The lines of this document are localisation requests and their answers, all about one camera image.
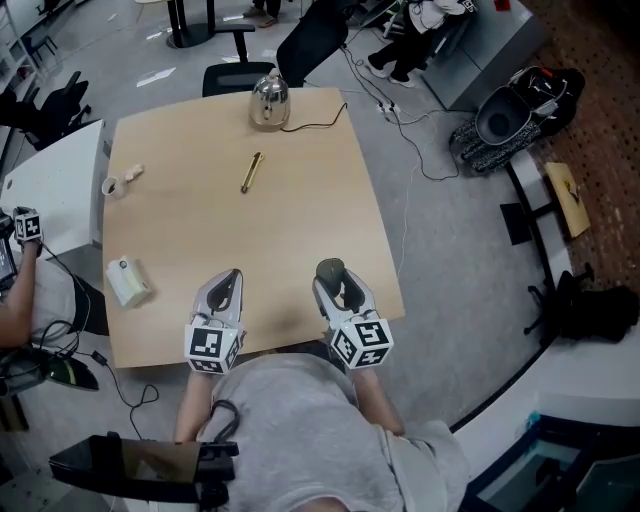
gray floor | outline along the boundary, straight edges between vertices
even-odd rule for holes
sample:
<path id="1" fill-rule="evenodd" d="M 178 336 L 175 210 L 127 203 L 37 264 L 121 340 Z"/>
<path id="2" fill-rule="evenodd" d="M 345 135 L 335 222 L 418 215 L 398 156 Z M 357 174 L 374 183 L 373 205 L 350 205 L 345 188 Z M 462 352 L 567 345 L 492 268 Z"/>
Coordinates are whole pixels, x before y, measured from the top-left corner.
<path id="1" fill-rule="evenodd" d="M 263 52 L 278 47 L 297 22 L 297 2 L 283 2 L 279 25 L 247 36 L 251 60 L 265 60 Z M 202 0 L 188 0 L 187 7 L 188 17 L 195 18 L 193 13 L 202 17 Z M 244 7 L 231 0 L 216 3 L 221 17 L 238 14 Z M 113 13 L 117 17 L 108 22 Z M 131 0 L 88 0 L 72 7 L 53 28 L 60 52 L 57 62 L 49 61 L 50 66 L 55 64 L 49 89 L 64 85 L 73 71 L 81 70 L 82 77 L 90 81 L 86 100 L 94 116 L 106 120 L 108 134 L 120 117 L 199 97 L 205 68 L 235 54 L 233 38 L 220 35 L 202 46 L 179 51 L 166 46 L 164 35 L 147 39 L 167 25 L 163 3 L 142 11 Z M 364 58 L 381 46 L 369 31 L 350 44 L 355 58 Z M 136 87 L 141 77 L 172 67 L 176 69 L 168 78 Z M 422 85 L 406 90 L 371 79 L 414 115 L 440 108 Z M 316 69 L 309 81 L 345 91 L 361 90 L 341 52 Z M 349 103 L 396 268 L 402 259 L 407 191 L 410 198 L 400 274 L 406 317 L 392 323 L 396 347 L 379 373 L 411 428 L 419 429 L 433 418 L 452 424 L 499 388 L 536 349 L 535 339 L 522 334 L 523 326 L 536 313 L 526 291 L 541 276 L 534 248 L 509 243 L 498 206 L 516 200 L 506 174 L 435 183 L 418 170 L 410 182 L 415 150 L 400 137 L 397 127 L 381 117 L 370 97 L 359 92 L 344 92 L 343 96 Z M 455 172 L 446 142 L 459 122 L 451 115 L 434 113 L 431 122 L 425 119 L 404 128 L 423 149 L 428 174 L 442 177 Z M 212 137 L 223 126 L 223 121 L 212 121 Z M 5 165 L 33 153 L 27 143 L 16 157 L 20 143 L 20 137 L 14 138 Z M 99 254 L 74 258 L 80 274 L 100 283 Z M 107 339 L 82 336 L 83 352 L 95 347 L 110 356 Z M 13 435 L 12 441 L 18 441 L 16 448 L 29 465 L 45 461 L 90 434 L 115 430 L 123 436 L 135 435 L 128 408 L 119 401 L 108 371 L 90 360 L 88 364 L 101 383 L 98 393 L 47 383 L 21 395 L 31 430 Z M 185 365 L 118 372 L 130 401 L 139 399 L 147 382 L 160 390 L 158 402 L 135 413 L 143 436 L 171 436 L 186 375 Z"/>

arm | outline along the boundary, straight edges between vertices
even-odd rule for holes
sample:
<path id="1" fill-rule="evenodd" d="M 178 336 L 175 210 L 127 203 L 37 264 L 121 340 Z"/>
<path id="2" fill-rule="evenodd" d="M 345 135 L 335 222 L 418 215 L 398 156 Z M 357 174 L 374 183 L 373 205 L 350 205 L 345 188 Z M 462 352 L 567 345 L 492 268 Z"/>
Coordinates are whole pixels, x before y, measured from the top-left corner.
<path id="1" fill-rule="evenodd" d="M 29 341 L 37 257 L 38 244 L 27 242 L 18 277 L 0 306 L 0 348 L 16 348 Z"/>
<path id="2" fill-rule="evenodd" d="M 447 14 L 459 15 L 464 14 L 466 9 L 458 3 L 458 0 L 433 0 Z"/>
<path id="3" fill-rule="evenodd" d="M 366 368 L 354 370 L 351 375 L 356 388 L 358 406 L 365 419 L 397 436 L 404 435 L 402 420 L 382 389 L 376 372 L 372 368 Z"/>
<path id="4" fill-rule="evenodd" d="M 178 409 L 178 419 L 173 434 L 173 440 L 176 443 L 196 440 L 196 435 L 209 419 L 212 389 L 211 375 L 191 372 Z"/>

person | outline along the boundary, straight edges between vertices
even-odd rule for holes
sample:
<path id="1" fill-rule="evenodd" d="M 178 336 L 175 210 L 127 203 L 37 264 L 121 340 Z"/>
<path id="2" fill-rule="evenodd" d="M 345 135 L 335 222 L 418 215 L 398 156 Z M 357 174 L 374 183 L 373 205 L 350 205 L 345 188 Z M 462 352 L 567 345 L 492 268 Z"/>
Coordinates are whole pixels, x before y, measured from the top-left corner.
<path id="1" fill-rule="evenodd" d="M 45 341 L 82 330 L 108 336 L 104 295 L 78 276 L 37 259 L 41 250 L 40 240 L 33 240 L 22 244 L 22 254 L 12 252 L 19 270 L 0 296 L 0 349 L 39 342 L 45 331 Z"/>
<path id="2" fill-rule="evenodd" d="M 280 12 L 281 0 L 266 0 L 267 11 L 264 10 L 265 0 L 253 0 L 253 5 L 242 13 L 245 18 L 265 17 L 266 19 L 258 26 L 268 28 L 278 23 L 278 13 Z"/>
<path id="3" fill-rule="evenodd" d="M 469 466 L 445 424 L 404 437 L 376 372 L 350 377 L 305 353 L 240 364 L 213 394 L 212 377 L 192 372 L 174 441 L 237 443 L 231 512 L 458 510 Z"/>
<path id="4" fill-rule="evenodd" d="M 408 3 L 404 7 L 404 34 L 385 46 L 382 50 L 369 55 L 365 61 L 371 74 L 378 78 L 389 78 L 394 84 L 415 87 L 409 72 L 415 69 L 426 57 L 431 40 L 442 26 L 447 15 L 461 15 L 466 12 L 458 0 L 422 0 Z M 396 63 L 391 75 L 384 71 L 385 64 Z"/>

brown carpet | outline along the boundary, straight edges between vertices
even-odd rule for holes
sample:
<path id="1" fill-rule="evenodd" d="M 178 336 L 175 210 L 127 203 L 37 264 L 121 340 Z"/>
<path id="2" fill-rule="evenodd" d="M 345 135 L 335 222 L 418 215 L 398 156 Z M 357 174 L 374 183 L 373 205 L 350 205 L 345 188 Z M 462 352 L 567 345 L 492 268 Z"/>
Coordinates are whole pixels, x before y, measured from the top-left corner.
<path id="1" fill-rule="evenodd" d="M 533 63 L 577 68 L 587 83 L 569 127 L 532 148 L 539 168 L 567 163 L 584 198 L 591 229 L 569 242 L 574 271 L 589 262 L 596 287 L 640 292 L 640 26 L 624 7 L 637 1 L 524 3 L 551 36 Z"/>

small white cup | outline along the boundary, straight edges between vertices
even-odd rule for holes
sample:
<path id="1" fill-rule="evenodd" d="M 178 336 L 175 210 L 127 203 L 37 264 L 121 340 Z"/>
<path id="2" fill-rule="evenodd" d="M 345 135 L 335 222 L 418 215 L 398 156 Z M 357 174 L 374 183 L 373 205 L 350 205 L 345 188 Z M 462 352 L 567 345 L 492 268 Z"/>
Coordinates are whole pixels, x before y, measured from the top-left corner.
<path id="1" fill-rule="evenodd" d="M 121 199 L 127 195 L 127 184 L 124 179 L 108 176 L 107 179 L 102 182 L 102 193 L 105 197 Z"/>

